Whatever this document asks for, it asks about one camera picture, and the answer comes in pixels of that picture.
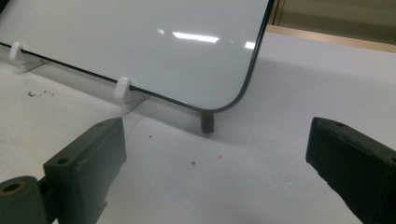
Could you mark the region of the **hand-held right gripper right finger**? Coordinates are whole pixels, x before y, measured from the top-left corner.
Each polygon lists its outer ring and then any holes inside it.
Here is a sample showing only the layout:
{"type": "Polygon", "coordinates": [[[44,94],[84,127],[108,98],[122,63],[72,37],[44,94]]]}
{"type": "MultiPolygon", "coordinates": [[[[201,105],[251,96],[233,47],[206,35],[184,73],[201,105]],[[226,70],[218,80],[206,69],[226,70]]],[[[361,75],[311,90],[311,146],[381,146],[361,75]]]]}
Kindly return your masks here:
{"type": "Polygon", "coordinates": [[[314,118],[305,160],[363,224],[396,224],[396,151],[341,122],[314,118]]]}

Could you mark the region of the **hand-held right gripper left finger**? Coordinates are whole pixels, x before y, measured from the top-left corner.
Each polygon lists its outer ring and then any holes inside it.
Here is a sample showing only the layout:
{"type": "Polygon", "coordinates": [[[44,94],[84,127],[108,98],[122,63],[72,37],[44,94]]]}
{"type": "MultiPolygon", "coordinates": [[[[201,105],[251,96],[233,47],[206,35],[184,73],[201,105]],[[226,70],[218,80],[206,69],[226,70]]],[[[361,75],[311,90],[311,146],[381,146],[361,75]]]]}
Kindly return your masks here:
{"type": "Polygon", "coordinates": [[[121,118],[93,126],[44,163],[56,188],[60,224],[96,224],[111,184],[126,162],[121,118]]]}

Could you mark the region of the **white board holder clip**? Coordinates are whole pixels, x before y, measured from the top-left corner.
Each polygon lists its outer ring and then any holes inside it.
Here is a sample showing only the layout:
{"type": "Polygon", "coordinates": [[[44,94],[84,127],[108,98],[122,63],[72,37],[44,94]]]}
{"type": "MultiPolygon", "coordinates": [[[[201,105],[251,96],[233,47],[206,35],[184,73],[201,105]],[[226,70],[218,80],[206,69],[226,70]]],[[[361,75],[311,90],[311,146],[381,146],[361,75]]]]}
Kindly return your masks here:
{"type": "Polygon", "coordinates": [[[48,60],[42,59],[40,57],[34,56],[29,53],[25,53],[23,50],[23,44],[15,42],[10,48],[8,58],[18,64],[18,69],[21,73],[26,73],[31,70],[38,68],[44,64],[49,63],[48,60]]]}
{"type": "Polygon", "coordinates": [[[122,114],[129,114],[149,96],[140,91],[132,90],[132,82],[128,77],[120,77],[113,92],[114,100],[120,105],[122,114]]]}

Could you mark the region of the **black board stand foot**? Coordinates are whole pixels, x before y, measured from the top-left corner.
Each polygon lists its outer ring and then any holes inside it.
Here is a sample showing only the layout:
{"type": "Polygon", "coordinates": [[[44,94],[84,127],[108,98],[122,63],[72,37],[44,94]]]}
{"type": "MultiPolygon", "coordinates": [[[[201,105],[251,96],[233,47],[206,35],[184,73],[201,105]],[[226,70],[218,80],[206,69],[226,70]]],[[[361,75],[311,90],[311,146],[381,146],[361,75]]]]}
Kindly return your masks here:
{"type": "Polygon", "coordinates": [[[213,113],[201,114],[201,130],[203,133],[213,133],[215,127],[215,119],[213,113]]]}

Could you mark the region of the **white whiteboard with dark rim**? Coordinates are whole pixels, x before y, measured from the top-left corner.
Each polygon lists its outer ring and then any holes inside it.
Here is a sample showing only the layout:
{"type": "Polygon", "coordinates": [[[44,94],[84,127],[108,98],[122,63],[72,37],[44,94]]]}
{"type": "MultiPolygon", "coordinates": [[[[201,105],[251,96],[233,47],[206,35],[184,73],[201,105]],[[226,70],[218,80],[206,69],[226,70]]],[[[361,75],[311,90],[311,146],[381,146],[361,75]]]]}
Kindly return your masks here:
{"type": "Polygon", "coordinates": [[[274,0],[9,0],[0,44],[218,112],[248,87],[274,0]]]}

